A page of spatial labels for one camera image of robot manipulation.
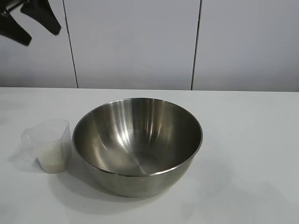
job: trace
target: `table surface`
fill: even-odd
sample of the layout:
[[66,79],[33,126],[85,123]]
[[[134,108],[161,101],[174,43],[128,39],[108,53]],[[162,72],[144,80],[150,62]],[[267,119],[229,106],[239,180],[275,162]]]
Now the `table surface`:
[[[91,109],[117,99],[160,98],[201,123],[202,147],[187,173],[152,198],[103,191],[73,153],[46,174],[20,135],[49,119],[71,133]],[[0,88],[0,223],[299,223],[299,93]]]

